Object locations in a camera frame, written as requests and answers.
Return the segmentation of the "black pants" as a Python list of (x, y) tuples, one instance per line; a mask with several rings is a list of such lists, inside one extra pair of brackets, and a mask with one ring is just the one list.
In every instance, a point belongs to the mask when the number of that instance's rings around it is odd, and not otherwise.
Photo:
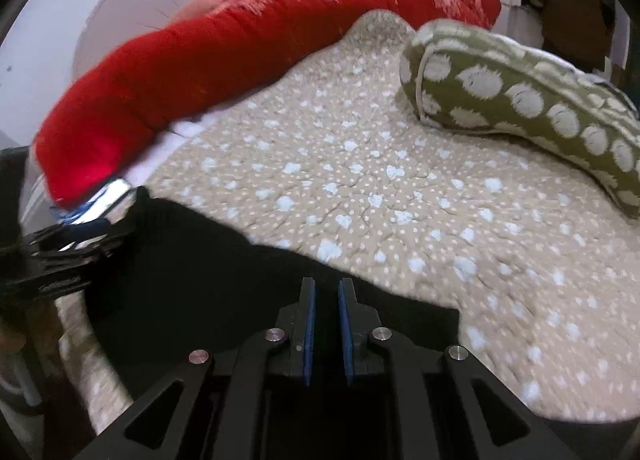
[(322, 398), (344, 411), (395, 411), (382, 376), (344, 376), (337, 288), (344, 270), (290, 250), (257, 244), (229, 226), (140, 188), (114, 224), (122, 242), (85, 292), (89, 322), (106, 358), (138, 398), (192, 350), (239, 347), (297, 302), (306, 278), (316, 283), (312, 373)]

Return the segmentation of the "beige dotted quilt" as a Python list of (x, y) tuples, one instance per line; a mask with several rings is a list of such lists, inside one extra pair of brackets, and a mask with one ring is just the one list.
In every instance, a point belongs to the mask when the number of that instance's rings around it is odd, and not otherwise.
[(520, 137), (420, 122), (399, 76), (416, 31), (366, 14), (145, 186), (255, 243), (457, 308), (463, 344), (544, 416), (637, 417), (639, 215)]

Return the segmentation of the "red quilted blanket roll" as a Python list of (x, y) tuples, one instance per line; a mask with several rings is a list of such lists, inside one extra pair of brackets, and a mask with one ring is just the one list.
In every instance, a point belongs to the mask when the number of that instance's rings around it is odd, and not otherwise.
[(412, 27), (453, 19), (491, 28), (500, 0), (230, 0), (132, 38), (78, 78), (34, 140), (47, 191), (73, 209), (129, 166), (172, 122), (279, 79), (338, 42), (364, 14)]

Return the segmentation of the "green hedgehog print pillow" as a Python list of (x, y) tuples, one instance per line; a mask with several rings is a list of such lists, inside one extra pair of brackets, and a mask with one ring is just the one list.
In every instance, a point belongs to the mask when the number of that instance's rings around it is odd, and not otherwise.
[(401, 53), (420, 122), (520, 137), (582, 168), (639, 215), (639, 111), (607, 80), (540, 49), (453, 20), (424, 24)]

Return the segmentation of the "person in brown jacket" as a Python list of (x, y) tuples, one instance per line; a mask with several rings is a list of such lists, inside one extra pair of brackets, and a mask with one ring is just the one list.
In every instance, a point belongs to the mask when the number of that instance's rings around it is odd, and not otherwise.
[(602, 71), (615, 27), (614, 0), (527, 0), (540, 16), (542, 49), (582, 71)]

